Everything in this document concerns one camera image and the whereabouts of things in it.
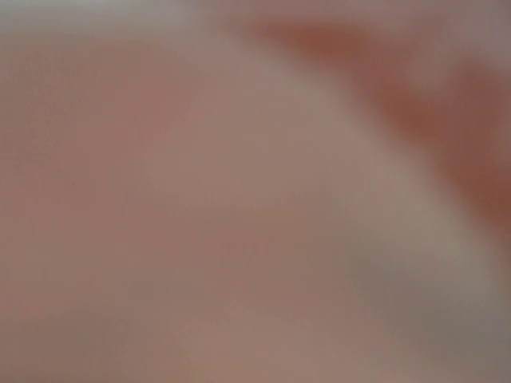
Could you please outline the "pink plastic bag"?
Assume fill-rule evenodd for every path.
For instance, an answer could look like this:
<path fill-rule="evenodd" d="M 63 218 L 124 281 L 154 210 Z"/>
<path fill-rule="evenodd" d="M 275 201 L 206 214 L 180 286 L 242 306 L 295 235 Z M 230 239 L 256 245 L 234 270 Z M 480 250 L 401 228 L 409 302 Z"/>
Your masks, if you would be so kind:
<path fill-rule="evenodd" d="M 507 1 L 4 1 L 4 382 L 507 382 Z"/>

